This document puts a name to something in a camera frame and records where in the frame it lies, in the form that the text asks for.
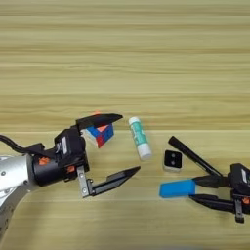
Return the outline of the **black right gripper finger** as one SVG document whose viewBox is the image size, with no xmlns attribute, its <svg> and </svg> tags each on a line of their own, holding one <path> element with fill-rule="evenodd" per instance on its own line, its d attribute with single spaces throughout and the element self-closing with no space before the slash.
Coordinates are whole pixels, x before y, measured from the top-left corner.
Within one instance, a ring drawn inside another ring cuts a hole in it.
<svg viewBox="0 0 250 250">
<path fill-rule="evenodd" d="M 220 199 L 216 195 L 194 194 L 189 197 L 193 201 L 213 210 L 234 213 L 234 203 L 229 200 Z"/>
<path fill-rule="evenodd" d="M 229 188 L 230 183 L 227 177 L 222 176 L 202 176 L 192 179 L 197 185 L 205 188 Z"/>
</svg>

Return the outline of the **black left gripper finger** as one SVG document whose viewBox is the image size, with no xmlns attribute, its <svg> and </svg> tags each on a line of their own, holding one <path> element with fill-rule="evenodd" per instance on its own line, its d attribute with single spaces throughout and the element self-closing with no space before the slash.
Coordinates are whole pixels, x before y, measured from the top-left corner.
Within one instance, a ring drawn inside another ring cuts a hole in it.
<svg viewBox="0 0 250 250">
<path fill-rule="evenodd" d="M 123 116 L 116 113 L 101 113 L 94 114 L 91 116 L 83 117 L 76 120 L 76 127 L 79 131 L 89 128 L 89 127 L 102 127 L 113 122 L 116 122 L 119 119 L 122 119 Z"/>
<path fill-rule="evenodd" d="M 114 173 L 106 178 L 102 183 L 94 185 L 91 179 L 87 180 L 89 194 L 91 196 L 100 195 L 112 189 L 120 187 L 130 178 L 132 178 L 139 170 L 140 166 L 125 169 L 120 172 Z"/>
</svg>

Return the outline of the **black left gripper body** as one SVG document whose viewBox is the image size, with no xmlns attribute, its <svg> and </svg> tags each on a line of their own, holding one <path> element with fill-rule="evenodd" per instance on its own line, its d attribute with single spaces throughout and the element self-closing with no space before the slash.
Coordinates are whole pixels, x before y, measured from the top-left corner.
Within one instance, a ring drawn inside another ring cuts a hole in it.
<svg viewBox="0 0 250 250">
<path fill-rule="evenodd" d="M 40 187 L 46 187 L 60 181 L 69 182 L 75 180 L 78 167 L 83 167 L 86 172 L 90 170 L 86 154 L 78 161 L 62 168 L 52 158 L 35 155 L 32 160 L 34 180 Z"/>
</svg>

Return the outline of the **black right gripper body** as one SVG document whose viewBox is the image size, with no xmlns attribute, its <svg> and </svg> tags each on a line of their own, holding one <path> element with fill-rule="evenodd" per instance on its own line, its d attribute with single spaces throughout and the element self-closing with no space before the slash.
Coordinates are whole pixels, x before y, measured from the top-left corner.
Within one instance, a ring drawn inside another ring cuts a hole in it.
<svg viewBox="0 0 250 250">
<path fill-rule="evenodd" d="M 230 197 L 234 203 L 235 220 L 244 223 L 243 207 L 250 208 L 250 170 L 241 163 L 230 165 Z"/>
</svg>

